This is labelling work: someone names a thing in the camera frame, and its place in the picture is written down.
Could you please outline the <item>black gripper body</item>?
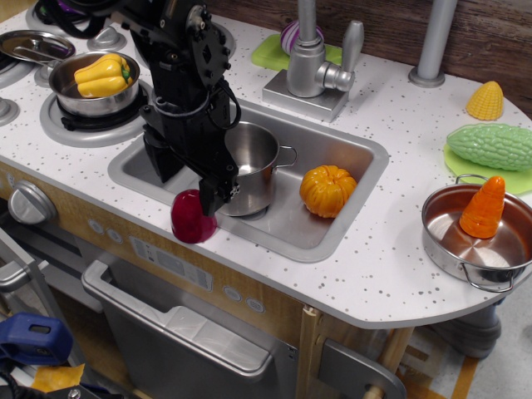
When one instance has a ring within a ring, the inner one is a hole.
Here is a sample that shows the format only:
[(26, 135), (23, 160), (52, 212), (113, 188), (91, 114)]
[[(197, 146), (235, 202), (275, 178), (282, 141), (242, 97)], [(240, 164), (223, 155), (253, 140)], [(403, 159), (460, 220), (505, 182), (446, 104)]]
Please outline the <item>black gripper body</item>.
[(172, 112), (169, 104), (155, 98), (153, 105), (140, 109), (140, 116), (145, 121), (145, 133), (161, 136), (197, 175), (236, 180), (238, 167), (226, 148), (225, 134), (238, 125), (241, 109), (230, 89), (214, 90), (195, 112)]

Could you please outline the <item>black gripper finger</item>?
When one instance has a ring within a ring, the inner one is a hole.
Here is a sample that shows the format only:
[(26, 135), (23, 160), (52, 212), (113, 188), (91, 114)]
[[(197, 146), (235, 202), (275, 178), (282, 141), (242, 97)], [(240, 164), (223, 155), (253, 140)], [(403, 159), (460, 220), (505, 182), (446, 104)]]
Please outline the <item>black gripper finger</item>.
[(199, 182), (199, 201), (204, 216), (214, 216), (215, 212), (240, 192), (236, 180), (220, 181), (213, 176), (205, 177)]
[(185, 166), (167, 142), (158, 134), (147, 131), (143, 141), (146, 153), (161, 183), (168, 181)]

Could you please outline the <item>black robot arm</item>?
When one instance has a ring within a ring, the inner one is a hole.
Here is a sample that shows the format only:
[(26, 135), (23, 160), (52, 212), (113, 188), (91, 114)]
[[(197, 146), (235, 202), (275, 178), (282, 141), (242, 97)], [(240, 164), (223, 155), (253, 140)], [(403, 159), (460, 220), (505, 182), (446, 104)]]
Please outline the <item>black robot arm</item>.
[(161, 181), (186, 166), (200, 177), (199, 201), (212, 216), (238, 190), (238, 167), (225, 145), (239, 103), (224, 79), (230, 68), (224, 35), (203, 1), (68, 1), (89, 17), (80, 30), (59, 1), (45, 1), (50, 18), (68, 35), (90, 39), (107, 19), (130, 31), (153, 83), (152, 103), (140, 109), (144, 143)]

